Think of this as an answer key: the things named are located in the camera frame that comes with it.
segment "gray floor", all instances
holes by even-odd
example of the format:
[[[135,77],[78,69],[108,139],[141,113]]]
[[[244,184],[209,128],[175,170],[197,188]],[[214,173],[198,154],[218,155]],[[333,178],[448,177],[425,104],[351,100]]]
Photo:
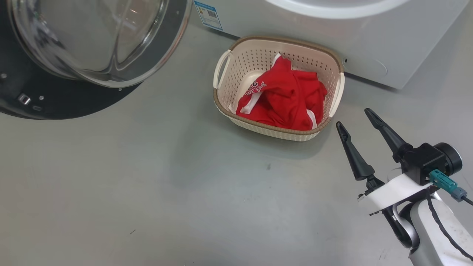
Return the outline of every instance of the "gray floor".
[[[407,87],[348,79],[335,121],[385,179],[398,167],[363,113],[414,145],[448,142],[473,195],[473,5]],[[234,41],[191,24],[170,61],[94,115],[28,121],[0,115],[3,266],[410,265],[381,215],[363,215],[335,123],[287,142],[238,128],[211,80]],[[473,232],[473,209],[441,193]]]

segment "laundry basket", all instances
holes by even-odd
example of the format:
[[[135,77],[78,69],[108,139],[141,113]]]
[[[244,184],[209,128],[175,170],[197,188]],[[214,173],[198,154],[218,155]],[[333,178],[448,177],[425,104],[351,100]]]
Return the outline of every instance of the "laundry basket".
[[[235,114],[238,100],[256,78],[271,68],[277,53],[291,60],[293,70],[317,72],[325,85],[324,117],[317,128],[308,131],[279,128]],[[267,136],[304,142],[317,136],[330,123],[344,85],[342,62],[331,50],[286,38],[250,36],[239,39],[221,56],[215,68],[213,96],[219,111],[235,124]]]

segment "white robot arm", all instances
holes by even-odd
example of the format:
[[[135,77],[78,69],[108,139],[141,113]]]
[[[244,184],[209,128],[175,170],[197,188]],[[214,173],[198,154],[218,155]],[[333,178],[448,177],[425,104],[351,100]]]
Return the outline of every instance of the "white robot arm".
[[[367,190],[358,198],[362,209],[369,215],[384,215],[401,244],[410,250],[414,266],[473,265],[472,236],[436,193],[444,189],[458,202],[472,204],[466,191],[449,178],[463,166],[458,152],[445,143],[413,148],[371,109],[365,113],[388,143],[403,173],[386,184],[377,179],[374,169],[351,143],[348,131],[337,122],[355,179],[367,180]]]

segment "black cable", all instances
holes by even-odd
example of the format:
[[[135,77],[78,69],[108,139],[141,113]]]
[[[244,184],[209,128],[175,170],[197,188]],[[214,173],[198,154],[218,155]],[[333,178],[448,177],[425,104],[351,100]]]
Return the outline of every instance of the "black cable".
[[[466,203],[468,203],[469,205],[473,205],[473,201],[471,199],[467,198],[466,196],[463,196],[462,199],[464,201],[466,201]]]
[[[469,258],[471,261],[473,261],[473,256],[471,256],[470,254],[466,253],[466,251],[463,250],[463,248],[461,248],[456,242],[455,240],[453,240],[453,238],[448,234],[448,232],[445,230],[445,227],[443,227],[443,224],[442,222],[440,221],[438,215],[437,215],[437,212],[435,211],[434,209],[434,205],[432,204],[432,199],[430,198],[430,189],[427,188],[427,203],[429,204],[429,209],[430,211],[432,212],[432,216],[434,217],[434,220],[435,222],[438,224],[438,227],[440,228],[440,231],[442,231],[442,233],[444,234],[444,236],[448,239],[448,241],[450,241],[450,243],[452,244],[452,246],[456,249],[458,249],[458,251],[460,251],[460,253],[462,253],[463,256]]]

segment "basket handle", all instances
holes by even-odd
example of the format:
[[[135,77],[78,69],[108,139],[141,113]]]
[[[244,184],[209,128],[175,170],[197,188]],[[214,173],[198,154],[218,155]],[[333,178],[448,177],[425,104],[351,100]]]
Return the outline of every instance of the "basket handle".
[[[333,115],[335,115],[338,105],[340,104],[340,101],[342,99],[344,88],[345,88],[345,74],[342,72],[340,73],[340,77],[338,78],[338,81],[337,81],[337,89],[335,89],[337,94],[333,96],[332,106],[330,107],[330,113],[328,115],[329,117],[333,117]]]
[[[215,73],[213,74],[213,87],[215,89],[219,89],[220,86],[222,85],[223,77],[225,76],[225,72],[227,72],[227,68],[228,68],[228,65],[230,64],[231,56],[232,56],[232,50],[225,51],[220,57],[219,62],[217,63],[217,66],[215,67]],[[222,77],[220,77],[220,80],[219,80],[220,70],[222,69],[223,62],[227,58],[228,60],[227,60],[227,63],[225,64],[225,68],[223,69]]]

